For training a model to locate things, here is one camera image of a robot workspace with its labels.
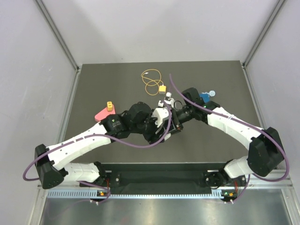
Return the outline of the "yellow charger with cable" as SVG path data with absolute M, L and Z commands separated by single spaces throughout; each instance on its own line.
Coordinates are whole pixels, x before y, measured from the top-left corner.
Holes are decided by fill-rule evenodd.
M 158 88 L 158 93 L 159 94 L 165 94 L 166 93 L 166 86 L 160 85 Z

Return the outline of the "dark blue cube socket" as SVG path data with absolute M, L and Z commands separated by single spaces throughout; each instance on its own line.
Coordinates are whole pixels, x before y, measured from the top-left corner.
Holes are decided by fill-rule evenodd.
M 201 93 L 199 96 L 203 99 L 204 103 L 207 103 L 210 101 L 210 95 L 207 93 Z

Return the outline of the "yellow cube plug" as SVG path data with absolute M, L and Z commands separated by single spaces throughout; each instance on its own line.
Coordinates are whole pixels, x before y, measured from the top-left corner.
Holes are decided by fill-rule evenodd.
M 108 101 L 106 104 L 106 109 L 108 112 L 112 112 L 114 110 L 113 103 L 111 101 Z

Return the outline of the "pink triangular power strip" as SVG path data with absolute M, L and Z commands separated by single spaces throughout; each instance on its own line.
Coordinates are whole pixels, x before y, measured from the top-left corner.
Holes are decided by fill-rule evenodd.
M 115 107 L 112 105 L 112 107 L 105 107 L 103 110 L 101 110 L 99 113 L 97 113 L 94 116 L 94 119 L 96 122 L 100 122 L 101 120 L 105 119 L 107 116 L 115 114 Z

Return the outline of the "white charger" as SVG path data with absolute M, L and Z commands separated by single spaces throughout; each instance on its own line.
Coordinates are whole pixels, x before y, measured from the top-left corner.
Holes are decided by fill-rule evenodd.
M 166 141 L 167 139 L 169 139 L 171 137 L 171 134 L 167 134 L 165 137 L 164 137 L 164 140 Z

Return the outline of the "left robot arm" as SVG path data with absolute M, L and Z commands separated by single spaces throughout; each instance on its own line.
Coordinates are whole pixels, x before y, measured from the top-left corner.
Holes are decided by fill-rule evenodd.
M 170 136 L 172 106 L 160 103 L 151 109 L 138 102 L 119 114 L 110 114 L 86 131 L 58 144 L 35 148 L 34 166 L 43 189 L 51 189 L 65 181 L 83 181 L 101 186 L 106 182 L 106 172 L 100 162 L 73 163 L 84 154 L 113 142 L 124 141 L 130 134 L 140 134 L 153 147 Z

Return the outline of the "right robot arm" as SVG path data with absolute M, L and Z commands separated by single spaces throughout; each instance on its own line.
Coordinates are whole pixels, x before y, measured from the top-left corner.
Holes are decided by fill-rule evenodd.
M 217 128 L 229 135 L 247 150 L 248 155 L 228 161 L 219 173 L 223 185 L 231 185 L 237 177 L 253 174 L 265 180 L 266 176 L 285 161 L 286 154 L 276 129 L 263 129 L 240 120 L 219 104 L 204 102 L 196 88 L 180 93 L 186 105 L 177 112 L 180 124 L 191 119 Z

